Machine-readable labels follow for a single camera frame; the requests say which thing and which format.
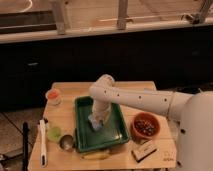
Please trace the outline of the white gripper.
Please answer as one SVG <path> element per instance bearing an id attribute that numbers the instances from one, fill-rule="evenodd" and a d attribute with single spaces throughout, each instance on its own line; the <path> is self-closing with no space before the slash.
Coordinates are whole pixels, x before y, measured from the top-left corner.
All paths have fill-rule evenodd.
<path id="1" fill-rule="evenodd" d="M 110 103 L 95 100 L 92 106 L 92 116 L 97 121 L 106 123 L 110 115 Z"/>

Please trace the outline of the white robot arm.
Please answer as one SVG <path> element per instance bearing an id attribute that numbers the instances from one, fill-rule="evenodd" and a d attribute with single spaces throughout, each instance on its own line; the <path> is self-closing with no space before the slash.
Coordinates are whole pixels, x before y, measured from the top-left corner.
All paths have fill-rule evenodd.
<path id="1" fill-rule="evenodd" d="M 174 91 L 128 90 L 115 87 L 112 76 L 102 75 L 89 88 L 89 95 L 96 101 L 116 103 L 131 108 L 152 112 L 176 121 L 192 97 L 192 94 Z"/>

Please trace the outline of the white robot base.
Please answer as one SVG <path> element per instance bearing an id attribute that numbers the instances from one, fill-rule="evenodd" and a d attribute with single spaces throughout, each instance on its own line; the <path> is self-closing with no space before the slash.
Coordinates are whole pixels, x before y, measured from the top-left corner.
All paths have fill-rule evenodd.
<path id="1" fill-rule="evenodd" d="M 213 92 L 193 95 L 181 113 L 176 171 L 213 171 Z"/>

